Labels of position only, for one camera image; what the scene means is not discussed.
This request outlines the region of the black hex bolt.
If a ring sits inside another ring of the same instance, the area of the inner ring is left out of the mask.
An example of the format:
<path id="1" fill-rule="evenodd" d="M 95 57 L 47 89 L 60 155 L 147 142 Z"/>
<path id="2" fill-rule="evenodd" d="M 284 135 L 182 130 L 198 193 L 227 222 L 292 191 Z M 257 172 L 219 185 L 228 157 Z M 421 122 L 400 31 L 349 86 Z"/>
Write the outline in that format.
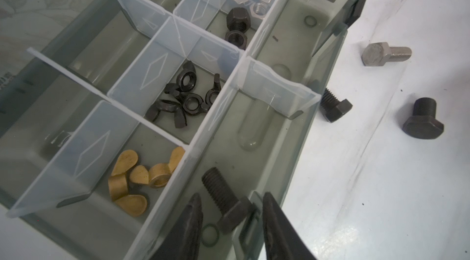
<path id="1" fill-rule="evenodd" d="M 430 97 L 415 101 L 412 115 L 405 121 L 402 130 L 413 138 L 434 140 L 444 132 L 444 124 L 436 119 L 437 102 Z"/>
<path id="2" fill-rule="evenodd" d="M 353 105 L 347 99 L 339 101 L 338 98 L 326 88 L 320 106 L 321 112 L 326 120 L 330 123 L 334 123 L 346 115 L 352 109 Z"/>
<path id="3" fill-rule="evenodd" d="M 231 233 L 255 211 L 253 203 L 246 196 L 238 198 L 235 195 L 216 167 L 206 171 L 201 180 L 222 214 L 217 226 L 223 234 Z"/>

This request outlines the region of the black wing nut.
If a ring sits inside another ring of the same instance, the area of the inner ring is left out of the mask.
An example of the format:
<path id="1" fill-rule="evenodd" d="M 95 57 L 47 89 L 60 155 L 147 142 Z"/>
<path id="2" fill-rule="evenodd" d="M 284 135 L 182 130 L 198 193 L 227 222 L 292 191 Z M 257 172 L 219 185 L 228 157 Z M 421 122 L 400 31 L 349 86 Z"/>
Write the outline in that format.
<path id="1" fill-rule="evenodd" d="M 186 61 L 182 65 L 182 71 L 176 78 L 176 84 L 181 92 L 191 92 L 197 84 L 197 73 L 195 65 L 191 61 Z"/>
<path id="2" fill-rule="evenodd" d="M 190 116 L 207 113 L 210 109 L 210 106 L 205 103 L 200 95 L 192 92 L 183 92 L 176 83 L 167 84 L 164 88 L 164 93 L 174 97 Z"/>
<path id="3" fill-rule="evenodd" d="M 182 129 L 187 126 L 186 114 L 179 102 L 159 99 L 155 101 L 146 111 L 144 118 L 154 122 L 161 112 L 174 114 L 175 128 Z"/>
<path id="4" fill-rule="evenodd" d="M 211 107 L 221 91 L 220 74 L 214 75 L 213 87 L 205 95 L 205 103 Z"/>

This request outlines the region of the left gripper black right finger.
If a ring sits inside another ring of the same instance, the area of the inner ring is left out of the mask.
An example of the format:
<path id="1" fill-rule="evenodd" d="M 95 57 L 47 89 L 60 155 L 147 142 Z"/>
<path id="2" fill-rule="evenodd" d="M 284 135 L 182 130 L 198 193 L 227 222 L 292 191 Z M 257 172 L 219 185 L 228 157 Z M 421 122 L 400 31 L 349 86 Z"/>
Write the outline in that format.
<path id="1" fill-rule="evenodd" d="M 317 260 L 270 192 L 263 196 L 262 219 L 267 260 Z"/>

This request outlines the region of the silver threaded bolt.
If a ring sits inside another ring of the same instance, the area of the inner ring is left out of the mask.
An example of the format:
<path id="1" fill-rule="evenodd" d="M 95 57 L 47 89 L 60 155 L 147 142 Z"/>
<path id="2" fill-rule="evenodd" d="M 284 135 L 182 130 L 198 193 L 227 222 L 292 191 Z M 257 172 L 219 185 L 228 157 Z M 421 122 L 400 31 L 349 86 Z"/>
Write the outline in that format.
<path id="1" fill-rule="evenodd" d="M 379 67 L 388 62 L 403 62 L 410 59 L 412 50 L 409 47 L 391 47 L 387 42 L 369 44 L 362 52 L 364 66 Z"/>

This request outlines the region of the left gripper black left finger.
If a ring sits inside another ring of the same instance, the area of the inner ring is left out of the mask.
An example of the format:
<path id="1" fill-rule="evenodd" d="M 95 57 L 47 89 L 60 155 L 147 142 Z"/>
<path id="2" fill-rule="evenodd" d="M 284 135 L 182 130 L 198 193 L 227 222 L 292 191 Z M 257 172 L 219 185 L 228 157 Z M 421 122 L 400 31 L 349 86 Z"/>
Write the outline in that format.
<path id="1" fill-rule="evenodd" d="M 201 196 L 193 194 L 151 260 L 197 260 L 203 223 Z"/>

